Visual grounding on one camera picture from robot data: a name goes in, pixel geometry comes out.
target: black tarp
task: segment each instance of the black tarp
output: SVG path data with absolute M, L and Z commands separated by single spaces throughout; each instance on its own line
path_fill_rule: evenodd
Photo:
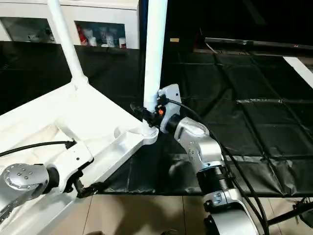
M 142 102 L 143 53 L 76 49 L 92 86 L 128 112 L 130 102 Z M 59 45 L 1 42 L 0 114 L 70 78 Z M 282 57 L 166 53 L 161 87 L 173 83 L 183 103 L 239 161 L 259 196 L 313 196 L 313 91 Z M 102 193 L 194 195 L 200 189 L 184 150 L 160 134 L 106 181 Z

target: silver robotic arm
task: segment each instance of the silver robotic arm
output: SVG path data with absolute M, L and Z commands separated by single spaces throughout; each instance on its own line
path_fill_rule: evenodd
M 168 97 L 170 103 L 163 102 L 164 99 L 168 101 Z M 209 234 L 258 235 L 242 196 L 233 185 L 219 143 L 211 138 L 203 124 L 181 117 L 177 103 L 181 103 L 181 100 L 178 85 L 174 84 L 159 91 L 155 112 L 135 105 L 131 105 L 131 108 L 150 126 L 174 135 L 187 152 L 203 193 L 204 209 L 210 213 L 204 220 Z M 71 192 L 74 185 L 77 197 L 93 194 L 95 186 L 84 188 L 79 180 L 83 175 L 82 169 L 92 162 L 89 150 L 79 142 L 46 165 L 14 164 L 7 167 L 0 175 L 0 223 L 15 207 L 52 188 L 66 193 Z
M 0 223 L 12 210 L 26 201 L 39 197 L 49 182 L 44 165 L 13 164 L 0 175 Z
M 208 234 L 258 235 L 243 198 L 233 185 L 220 145 L 203 124 L 179 115 L 180 106 L 174 104 L 181 103 L 178 85 L 165 87 L 158 94 L 155 113 L 134 105 L 132 109 L 151 126 L 173 134 L 187 152 L 203 193 L 204 209 L 210 213 L 204 220 Z

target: glass cabinet door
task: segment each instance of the glass cabinet door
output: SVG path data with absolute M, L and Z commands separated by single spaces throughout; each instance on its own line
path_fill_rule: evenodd
M 127 48 L 124 24 L 75 21 L 75 25 L 81 45 Z
M 47 19 L 0 17 L 0 21 L 12 41 L 56 43 Z

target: tiled floor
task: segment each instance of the tiled floor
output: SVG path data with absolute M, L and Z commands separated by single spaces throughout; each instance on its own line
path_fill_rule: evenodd
M 292 209 L 292 200 L 261 198 L 268 219 Z M 95 195 L 78 205 L 51 235 L 160 235 L 177 230 L 179 235 L 204 235 L 206 217 L 200 197 Z M 270 227 L 271 235 L 311 235 L 313 229 L 300 219 Z

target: white vertical pole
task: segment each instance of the white vertical pole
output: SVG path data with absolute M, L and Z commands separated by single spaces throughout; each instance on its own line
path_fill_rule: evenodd
M 143 105 L 154 111 L 160 88 L 167 0 L 149 0 Z
M 79 63 L 75 47 L 70 39 L 70 35 L 65 23 L 64 16 L 61 12 L 59 0 L 47 0 L 53 22 L 60 37 L 61 46 L 67 59 L 69 70 L 72 74 L 72 83 L 78 87 L 79 84 L 88 83 L 88 78 L 84 75 Z

